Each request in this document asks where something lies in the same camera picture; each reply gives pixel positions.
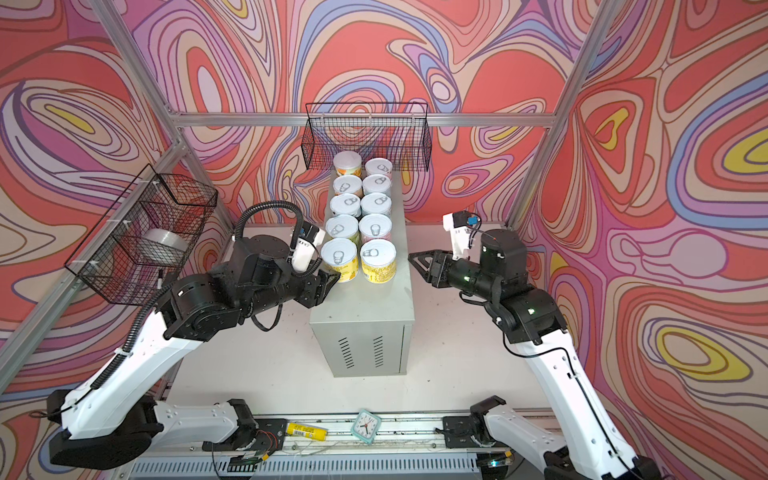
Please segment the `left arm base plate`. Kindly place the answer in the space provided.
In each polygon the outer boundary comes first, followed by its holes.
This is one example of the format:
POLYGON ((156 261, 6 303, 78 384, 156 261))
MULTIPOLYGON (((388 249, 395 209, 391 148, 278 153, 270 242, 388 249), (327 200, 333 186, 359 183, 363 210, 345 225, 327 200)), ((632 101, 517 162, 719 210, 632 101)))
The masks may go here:
POLYGON ((205 452, 253 451, 270 453, 283 448, 288 421, 284 418, 257 418, 250 424, 239 426, 225 440, 214 443, 204 441, 205 452))

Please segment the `orange label can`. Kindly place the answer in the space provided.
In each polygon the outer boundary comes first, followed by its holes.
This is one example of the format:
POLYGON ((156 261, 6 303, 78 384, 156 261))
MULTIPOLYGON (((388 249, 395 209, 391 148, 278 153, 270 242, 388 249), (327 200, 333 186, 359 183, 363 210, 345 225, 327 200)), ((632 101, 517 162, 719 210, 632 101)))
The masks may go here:
POLYGON ((341 151, 333 158, 333 167, 338 176, 362 176, 362 157, 354 151, 341 151))

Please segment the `yellow label can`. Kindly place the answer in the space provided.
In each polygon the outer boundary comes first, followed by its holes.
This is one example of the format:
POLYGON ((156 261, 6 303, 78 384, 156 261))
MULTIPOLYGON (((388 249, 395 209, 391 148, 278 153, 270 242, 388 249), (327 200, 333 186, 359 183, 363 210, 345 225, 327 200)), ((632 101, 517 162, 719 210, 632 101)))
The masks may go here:
POLYGON ((357 277, 359 261, 354 242, 345 238, 334 238, 326 242, 320 252, 325 265, 340 275, 340 283, 352 281, 357 277))

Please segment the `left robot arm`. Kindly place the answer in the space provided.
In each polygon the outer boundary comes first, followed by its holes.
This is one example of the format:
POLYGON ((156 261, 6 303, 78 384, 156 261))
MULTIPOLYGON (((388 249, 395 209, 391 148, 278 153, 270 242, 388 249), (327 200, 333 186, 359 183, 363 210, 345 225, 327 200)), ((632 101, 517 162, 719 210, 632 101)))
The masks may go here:
POLYGON ((51 463, 111 470, 153 447, 201 442, 213 451, 250 448, 261 429, 244 400, 178 407, 149 390, 223 330, 270 309, 280 312, 290 301, 307 309, 322 304, 339 274, 323 267, 320 257, 298 272, 293 254, 271 235, 241 238, 229 261, 153 293, 105 366, 77 388, 49 395, 44 416, 60 427, 48 444, 51 463))

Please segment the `pink flower label can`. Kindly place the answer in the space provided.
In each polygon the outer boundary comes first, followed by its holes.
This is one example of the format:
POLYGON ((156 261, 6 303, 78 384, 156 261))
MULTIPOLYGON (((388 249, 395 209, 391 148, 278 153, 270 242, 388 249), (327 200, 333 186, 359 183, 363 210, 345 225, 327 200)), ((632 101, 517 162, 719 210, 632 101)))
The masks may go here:
POLYGON ((372 158, 365 163, 367 175, 384 175, 387 178, 392 177, 393 164, 386 158, 372 158))

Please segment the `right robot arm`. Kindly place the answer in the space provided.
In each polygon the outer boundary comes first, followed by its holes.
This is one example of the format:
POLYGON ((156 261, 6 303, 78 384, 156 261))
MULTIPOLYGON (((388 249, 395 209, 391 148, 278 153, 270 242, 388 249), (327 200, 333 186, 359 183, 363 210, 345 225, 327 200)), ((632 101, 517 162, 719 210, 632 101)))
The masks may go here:
POLYGON ((561 429, 552 434, 492 396, 470 408, 481 443, 510 447, 547 479, 661 478, 656 462, 637 454, 611 420, 555 300, 529 282, 527 249, 515 232, 483 233, 476 262, 445 250, 414 252, 408 260, 426 283, 455 288, 464 302, 484 309, 503 347, 534 373, 561 429))

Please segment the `teal label can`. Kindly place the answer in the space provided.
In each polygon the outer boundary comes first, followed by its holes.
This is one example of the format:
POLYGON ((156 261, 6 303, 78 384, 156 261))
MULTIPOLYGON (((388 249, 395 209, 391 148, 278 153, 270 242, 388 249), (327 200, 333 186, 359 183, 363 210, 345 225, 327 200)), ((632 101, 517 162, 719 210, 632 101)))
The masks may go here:
POLYGON ((362 182, 363 193, 365 195, 373 193, 382 193, 384 195, 391 195, 392 181, 384 174, 371 174, 367 175, 362 182))
POLYGON ((369 193, 361 199, 360 206, 364 216, 373 214, 390 216, 392 199, 384 193, 369 193))

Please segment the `can hidden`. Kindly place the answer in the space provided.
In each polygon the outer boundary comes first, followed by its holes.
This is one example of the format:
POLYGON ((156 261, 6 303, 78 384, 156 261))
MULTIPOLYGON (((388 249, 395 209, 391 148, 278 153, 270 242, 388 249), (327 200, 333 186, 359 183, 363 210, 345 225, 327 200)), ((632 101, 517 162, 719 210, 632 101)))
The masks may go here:
POLYGON ((351 215, 338 215, 329 218, 325 223, 326 233, 334 239, 359 240, 359 222, 351 215))

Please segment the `teal label can front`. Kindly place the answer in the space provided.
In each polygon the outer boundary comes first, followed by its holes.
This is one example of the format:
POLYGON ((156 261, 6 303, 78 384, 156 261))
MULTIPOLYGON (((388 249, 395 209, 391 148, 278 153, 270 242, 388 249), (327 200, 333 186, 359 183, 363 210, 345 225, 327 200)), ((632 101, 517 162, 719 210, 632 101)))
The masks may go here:
POLYGON ((384 195, 391 195, 392 181, 384 174, 371 174, 367 175, 362 182, 363 193, 365 195, 373 193, 382 193, 384 195))

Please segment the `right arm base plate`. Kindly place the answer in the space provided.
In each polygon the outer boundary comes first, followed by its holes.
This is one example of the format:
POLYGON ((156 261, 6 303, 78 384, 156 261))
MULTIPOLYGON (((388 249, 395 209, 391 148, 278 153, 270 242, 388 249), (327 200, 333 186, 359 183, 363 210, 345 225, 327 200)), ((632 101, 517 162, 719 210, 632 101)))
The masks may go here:
POLYGON ((443 437, 449 449, 515 447, 522 439, 519 426, 490 414, 444 416, 434 433, 443 437))

